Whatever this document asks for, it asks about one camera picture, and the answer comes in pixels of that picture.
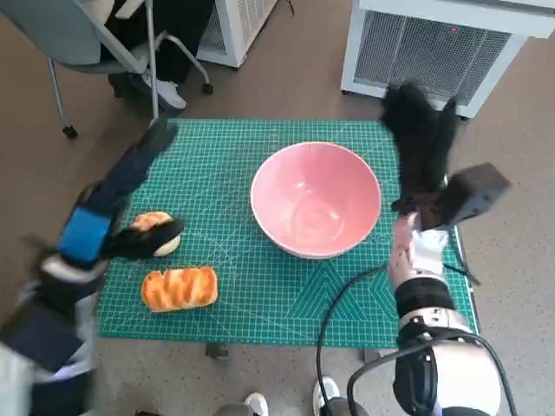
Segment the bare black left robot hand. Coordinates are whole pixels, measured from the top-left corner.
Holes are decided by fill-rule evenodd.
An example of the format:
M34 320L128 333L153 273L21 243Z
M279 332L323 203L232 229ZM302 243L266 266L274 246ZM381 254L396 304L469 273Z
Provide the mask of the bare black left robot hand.
M62 257L83 265L117 257L145 259L180 237L185 223L175 218L118 229L130 197L147 180L151 165L177 132L172 122L157 119L102 180L82 191L57 245Z

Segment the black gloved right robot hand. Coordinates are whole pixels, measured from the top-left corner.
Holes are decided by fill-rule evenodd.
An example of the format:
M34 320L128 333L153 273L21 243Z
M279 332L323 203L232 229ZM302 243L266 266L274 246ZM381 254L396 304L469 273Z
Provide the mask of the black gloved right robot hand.
M448 154L457 134L457 100L437 110L413 82L390 86L382 100L381 123L393 135L398 153L400 197L392 209L414 211L442 187Z

